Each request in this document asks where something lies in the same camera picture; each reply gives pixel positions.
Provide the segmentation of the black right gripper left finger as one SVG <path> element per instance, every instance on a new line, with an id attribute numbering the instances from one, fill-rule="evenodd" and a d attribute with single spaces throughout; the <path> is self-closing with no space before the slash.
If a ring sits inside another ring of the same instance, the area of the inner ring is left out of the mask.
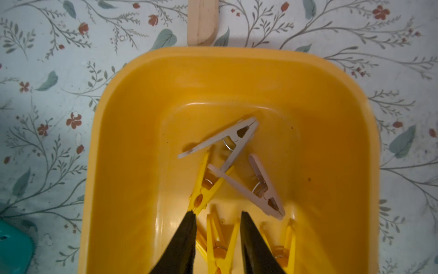
<path id="1" fill-rule="evenodd" d="M 188 211 L 151 274 L 192 274 L 196 256 L 197 223 Z"/>

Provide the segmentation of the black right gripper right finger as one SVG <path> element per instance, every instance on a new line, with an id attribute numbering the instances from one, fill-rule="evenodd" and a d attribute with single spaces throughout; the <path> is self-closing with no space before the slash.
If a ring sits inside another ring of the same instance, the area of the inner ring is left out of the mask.
<path id="1" fill-rule="evenodd" d="M 248 212 L 241 213 L 241 251 L 245 274 L 284 274 Z"/>

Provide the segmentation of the beige clothespin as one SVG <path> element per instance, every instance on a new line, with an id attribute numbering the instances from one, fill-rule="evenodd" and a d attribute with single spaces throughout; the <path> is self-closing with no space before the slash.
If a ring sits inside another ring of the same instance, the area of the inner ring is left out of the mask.
<path id="1" fill-rule="evenodd" d="M 256 154 L 250 154 L 248 160 L 257 179 L 257 184 L 252 189 L 242 185 L 212 164 L 208 164 L 207 168 L 212 171 L 215 176 L 226 180 L 235 190 L 251 201 L 265 214 L 282 220 L 286 215 L 284 205 L 259 157 Z"/>

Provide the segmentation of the grey clothespin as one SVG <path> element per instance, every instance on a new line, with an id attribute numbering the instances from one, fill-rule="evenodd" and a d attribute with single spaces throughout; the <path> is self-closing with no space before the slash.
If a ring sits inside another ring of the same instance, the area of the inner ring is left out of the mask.
<path id="1" fill-rule="evenodd" d="M 230 151 L 230 155 L 226 161 L 222 164 L 220 170 L 227 172 L 237 157 L 241 154 L 245 146 L 249 143 L 253 137 L 255 131 L 258 129 L 259 121 L 255 117 L 248 118 L 246 120 L 239 121 L 238 123 L 220 131 L 213 137 L 199 143 L 194 148 L 179 154 L 179 159 L 186 157 L 196 151 L 202 150 L 207 147 L 211 147 L 216 143 L 222 141 L 222 143 Z"/>

